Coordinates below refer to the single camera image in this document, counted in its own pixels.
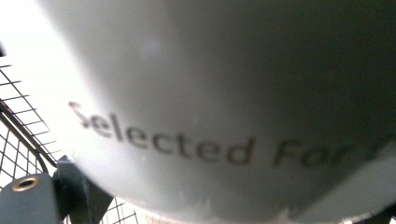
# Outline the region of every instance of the wire mesh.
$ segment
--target wire mesh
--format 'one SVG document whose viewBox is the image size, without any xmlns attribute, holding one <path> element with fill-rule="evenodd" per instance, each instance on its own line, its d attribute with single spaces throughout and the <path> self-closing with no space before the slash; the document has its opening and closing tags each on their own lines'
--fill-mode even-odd
<svg viewBox="0 0 396 224">
<path fill-rule="evenodd" d="M 56 141 L 37 108 L 30 104 L 30 95 L 22 92 L 21 81 L 12 79 L 11 69 L 10 64 L 0 61 L 0 105 L 7 109 L 0 111 L 0 190 L 15 179 L 47 172 L 47 167 L 52 174 L 56 170 L 53 163 L 64 155 L 57 150 Z M 6 112 L 12 118 L 4 116 Z M 20 126 L 16 127 L 12 119 Z M 101 223 L 135 224 L 138 221 L 131 205 L 114 198 Z"/>
</svg>

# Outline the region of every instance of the metal rod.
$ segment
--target metal rod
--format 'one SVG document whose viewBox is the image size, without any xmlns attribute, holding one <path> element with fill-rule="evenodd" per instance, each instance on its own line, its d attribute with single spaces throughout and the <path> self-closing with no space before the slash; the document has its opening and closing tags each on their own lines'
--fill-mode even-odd
<svg viewBox="0 0 396 224">
<path fill-rule="evenodd" d="M 7 108 L 6 104 L 0 99 L 0 110 L 1 112 L 7 116 L 7 118 L 15 125 L 15 127 L 24 135 L 24 137 L 29 140 L 30 143 L 35 147 L 35 149 L 49 162 L 50 165 L 56 167 L 55 161 L 53 161 L 49 155 L 47 155 L 46 151 L 37 143 L 37 141 L 33 138 L 32 135 L 21 125 L 16 117 L 12 114 L 12 112 Z"/>
<path fill-rule="evenodd" d="M 47 168 L 46 163 L 44 163 L 43 159 L 39 156 L 39 152 L 36 151 L 32 146 L 26 141 L 25 138 L 18 132 L 18 130 L 12 125 L 11 122 L 8 121 L 6 116 L 3 115 L 3 113 L 0 113 L 0 120 L 9 128 L 9 130 L 23 143 L 23 145 L 35 155 L 37 158 L 38 162 L 41 165 L 41 168 L 43 168 L 43 172 L 48 173 L 49 170 Z"/>
<path fill-rule="evenodd" d="M 15 84 L 15 83 L 20 83 L 20 81 L 14 81 L 14 82 L 7 82 L 7 83 L 2 83 L 2 84 L 0 84 L 0 86 L 6 86 L 6 85 Z"/>
<path fill-rule="evenodd" d="M 16 100 L 16 99 L 25 98 L 28 96 L 30 96 L 30 95 L 21 95 L 21 96 L 11 97 L 11 98 L 7 98 L 7 99 L 3 99 L 3 101 Z"/>
</svg>

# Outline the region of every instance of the wire cage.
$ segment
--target wire cage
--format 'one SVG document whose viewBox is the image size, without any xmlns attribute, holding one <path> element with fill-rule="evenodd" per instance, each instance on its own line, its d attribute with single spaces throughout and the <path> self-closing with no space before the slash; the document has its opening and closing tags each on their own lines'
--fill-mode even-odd
<svg viewBox="0 0 396 224">
<path fill-rule="evenodd" d="M 53 174 L 55 162 L 64 155 L 29 97 L 21 81 L 13 80 L 11 65 L 0 61 L 0 190 L 27 175 Z M 130 204 L 114 198 L 100 223 L 138 221 Z"/>
</svg>

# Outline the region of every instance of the metal bracket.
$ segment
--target metal bracket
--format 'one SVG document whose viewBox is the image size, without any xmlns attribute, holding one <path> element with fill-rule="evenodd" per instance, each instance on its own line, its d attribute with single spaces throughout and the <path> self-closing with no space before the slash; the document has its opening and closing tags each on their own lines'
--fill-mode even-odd
<svg viewBox="0 0 396 224">
<path fill-rule="evenodd" d="M 59 224 L 69 215 L 72 223 L 97 224 L 112 200 L 63 156 L 53 178 L 28 175 L 3 188 L 0 223 Z"/>
</svg>

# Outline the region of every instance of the round hole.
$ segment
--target round hole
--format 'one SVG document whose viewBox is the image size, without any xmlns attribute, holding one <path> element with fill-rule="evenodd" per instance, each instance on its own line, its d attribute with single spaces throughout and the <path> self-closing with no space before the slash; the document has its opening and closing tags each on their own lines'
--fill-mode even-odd
<svg viewBox="0 0 396 224">
<path fill-rule="evenodd" d="M 21 181 L 19 181 L 18 183 L 14 184 L 14 186 L 12 186 L 12 190 L 14 191 L 25 191 L 27 189 L 31 189 L 33 187 L 35 187 L 38 184 L 38 178 L 36 177 L 29 177 L 26 179 L 23 179 Z"/>
<path fill-rule="evenodd" d="M 28 187 L 29 185 L 35 183 L 33 180 L 26 180 L 20 183 L 20 188 Z"/>
</svg>

